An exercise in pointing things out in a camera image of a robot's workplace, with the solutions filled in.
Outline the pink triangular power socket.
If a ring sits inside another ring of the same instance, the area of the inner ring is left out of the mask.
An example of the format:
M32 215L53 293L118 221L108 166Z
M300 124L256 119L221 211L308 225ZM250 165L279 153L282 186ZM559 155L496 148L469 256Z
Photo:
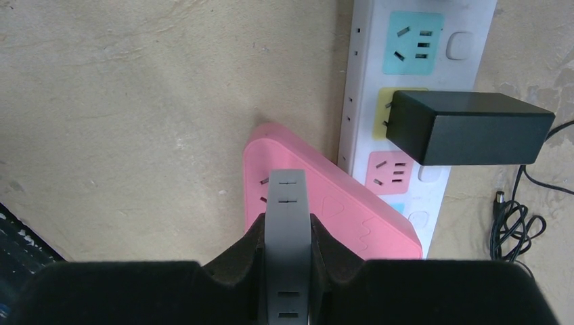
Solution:
M362 259L421 259L412 224L307 142L279 123L256 127L243 151L244 229L265 212L272 170L305 172L309 210Z

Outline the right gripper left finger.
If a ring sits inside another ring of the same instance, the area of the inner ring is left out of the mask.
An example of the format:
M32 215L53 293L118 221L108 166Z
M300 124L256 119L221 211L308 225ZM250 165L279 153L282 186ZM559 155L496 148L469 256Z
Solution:
M36 273L8 324L256 324L265 218L206 265L59 262Z

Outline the white square plug adapter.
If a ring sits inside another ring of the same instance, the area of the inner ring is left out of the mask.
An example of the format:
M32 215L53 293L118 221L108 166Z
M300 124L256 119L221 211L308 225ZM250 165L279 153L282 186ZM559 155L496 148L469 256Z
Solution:
M311 221L305 172L273 170L265 210L268 324L307 324L311 282Z

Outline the white multicolour power strip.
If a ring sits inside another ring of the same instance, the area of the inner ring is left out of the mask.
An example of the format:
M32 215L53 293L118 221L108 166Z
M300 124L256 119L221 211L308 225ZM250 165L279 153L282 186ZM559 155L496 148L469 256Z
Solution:
M450 167L386 137L399 90L472 91L495 1L355 1L338 166L401 213L427 254Z

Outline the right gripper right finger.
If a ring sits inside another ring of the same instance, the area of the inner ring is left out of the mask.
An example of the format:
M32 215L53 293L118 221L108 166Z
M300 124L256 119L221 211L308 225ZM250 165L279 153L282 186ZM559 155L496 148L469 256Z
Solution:
M499 261L365 261L311 218L320 324L556 324L535 280Z

